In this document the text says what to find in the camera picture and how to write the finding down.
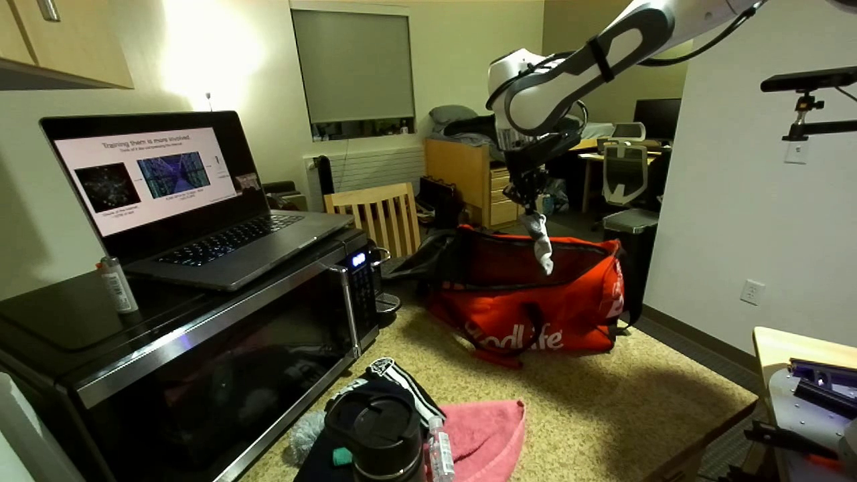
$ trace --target wall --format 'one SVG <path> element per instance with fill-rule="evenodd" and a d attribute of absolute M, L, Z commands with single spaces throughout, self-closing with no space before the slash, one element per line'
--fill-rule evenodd
<path fill-rule="evenodd" d="M 113 0 L 133 91 L 0 91 L 0 300 L 93 268 L 101 246 L 37 127 L 42 115 L 239 110 L 262 178 L 298 178 L 316 153 L 408 150 L 421 135 L 307 139 L 290 0 Z M 485 98 L 488 60 L 541 48 L 541 0 L 374 0 L 413 12 L 418 115 Z"/>
<path fill-rule="evenodd" d="M 545 0 L 543 4 L 543 48 L 579 50 L 603 31 L 630 0 Z M 633 121 L 638 98 L 675 98 L 686 83 L 686 63 L 675 67 L 633 67 L 614 83 L 591 91 L 584 102 L 590 121 Z"/>
<path fill-rule="evenodd" d="M 799 92 L 760 92 L 773 72 L 853 63 L 857 11 L 773 0 L 689 68 L 645 301 L 742 350 L 768 323 L 857 343 L 857 134 L 812 135 L 807 166 L 780 139 Z M 833 88 L 812 121 L 857 118 Z M 762 284 L 757 304 L 738 300 Z"/>

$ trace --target window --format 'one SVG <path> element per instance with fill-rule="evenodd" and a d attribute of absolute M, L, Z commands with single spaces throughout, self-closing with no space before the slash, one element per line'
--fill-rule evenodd
<path fill-rule="evenodd" d="M 414 127 L 408 15 L 291 11 L 291 24 L 316 139 Z"/>

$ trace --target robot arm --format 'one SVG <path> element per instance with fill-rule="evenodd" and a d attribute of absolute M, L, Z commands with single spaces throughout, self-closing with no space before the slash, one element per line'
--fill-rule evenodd
<path fill-rule="evenodd" d="M 726 35 L 765 0 L 633 0 L 582 50 L 539 56 L 524 48 L 489 63 L 496 135 L 505 153 L 505 196 L 524 206 L 535 256 L 552 272 L 552 246 L 539 196 L 549 182 L 545 162 L 582 139 L 574 107 L 624 68 L 726 24 Z"/>

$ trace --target kitchen counter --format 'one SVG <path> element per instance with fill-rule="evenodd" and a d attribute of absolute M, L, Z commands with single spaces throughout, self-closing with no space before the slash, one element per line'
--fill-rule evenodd
<path fill-rule="evenodd" d="M 524 400 L 528 437 L 513 475 L 521 482 L 694 478 L 705 445 L 754 403 L 754 392 L 641 328 L 619 337 L 610 352 L 524 352 L 521 370 L 504 370 L 473 355 L 418 304 L 405 304 L 353 360 L 353 378 L 379 355 L 397 359 L 438 403 Z M 291 478 L 298 469 L 284 462 L 286 441 L 290 433 L 241 478 Z"/>

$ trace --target laptop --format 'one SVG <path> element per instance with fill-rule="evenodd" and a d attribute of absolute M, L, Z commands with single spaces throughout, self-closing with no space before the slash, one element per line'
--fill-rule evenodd
<path fill-rule="evenodd" d="M 104 250 L 129 275 L 235 291 L 346 229 L 270 210 L 235 113 L 42 118 Z"/>

